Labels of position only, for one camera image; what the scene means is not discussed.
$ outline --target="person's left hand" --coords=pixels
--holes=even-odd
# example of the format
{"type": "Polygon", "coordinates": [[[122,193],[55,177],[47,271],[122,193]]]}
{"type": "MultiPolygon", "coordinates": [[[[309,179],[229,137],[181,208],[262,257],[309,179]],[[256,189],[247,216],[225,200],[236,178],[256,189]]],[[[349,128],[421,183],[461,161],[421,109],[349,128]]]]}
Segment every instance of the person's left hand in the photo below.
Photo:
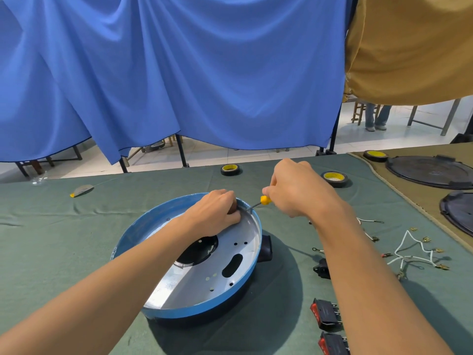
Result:
{"type": "Polygon", "coordinates": [[[192,226],[194,240],[211,237],[240,221],[240,211],[235,209],[237,199],[233,191],[225,189],[211,191],[190,207],[180,218],[192,226]]]}

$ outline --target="screwdriver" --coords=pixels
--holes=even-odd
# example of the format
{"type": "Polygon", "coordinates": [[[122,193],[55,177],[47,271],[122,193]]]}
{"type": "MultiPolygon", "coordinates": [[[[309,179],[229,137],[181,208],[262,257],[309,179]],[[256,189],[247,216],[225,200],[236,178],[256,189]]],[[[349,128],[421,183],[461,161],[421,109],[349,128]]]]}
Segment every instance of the screwdriver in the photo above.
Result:
{"type": "Polygon", "coordinates": [[[272,202],[272,200],[269,197],[267,197],[265,195],[262,195],[261,199],[260,199],[260,202],[258,204],[255,204],[253,207],[248,208],[247,211],[249,211],[251,213],[253,208],[257,207],[258,205],[261,205],[261,204],[262,205],[268,205],[271,202],[272,202]]]}

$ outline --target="left arm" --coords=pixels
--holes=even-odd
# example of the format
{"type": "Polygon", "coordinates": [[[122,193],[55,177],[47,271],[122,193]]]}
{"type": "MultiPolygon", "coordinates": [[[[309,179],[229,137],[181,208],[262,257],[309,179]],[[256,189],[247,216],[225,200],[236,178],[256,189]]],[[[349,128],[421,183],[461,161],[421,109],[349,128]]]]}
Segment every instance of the left arm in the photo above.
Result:
{"type": "Polygon", "coordinates": [[[108,354],[181,253],[240,221],[227,214],[234,203],[233,192],[210,192],[0,336],[0,354],[108,354]]]}

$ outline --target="yellow screwdriver handle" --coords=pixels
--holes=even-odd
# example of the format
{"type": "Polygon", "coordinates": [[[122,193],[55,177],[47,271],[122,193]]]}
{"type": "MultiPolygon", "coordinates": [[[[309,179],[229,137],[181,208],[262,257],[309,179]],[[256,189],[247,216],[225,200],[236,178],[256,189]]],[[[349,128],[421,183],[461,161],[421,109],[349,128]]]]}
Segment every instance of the yellow screwdriver handle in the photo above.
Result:
{"type": "Polygon", "coordinates": [[[271,202],[272,202],[272,200],[269,197],[267,197],[265,195],[261,196],[261,204],[262,205],[268,205],[271,202]]]}

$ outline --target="right arm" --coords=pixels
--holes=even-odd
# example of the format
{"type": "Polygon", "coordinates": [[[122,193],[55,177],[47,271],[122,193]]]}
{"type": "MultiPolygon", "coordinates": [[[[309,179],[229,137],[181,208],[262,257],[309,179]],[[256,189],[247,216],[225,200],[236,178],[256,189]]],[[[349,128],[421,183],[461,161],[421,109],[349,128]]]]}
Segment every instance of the right arm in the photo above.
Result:
{"type": "Polygon", "coordinates": [[[316,228],[351,353],[452,354],[358,224],[352,208],[307,162],[282,160],[263,194],[316,228]]]}

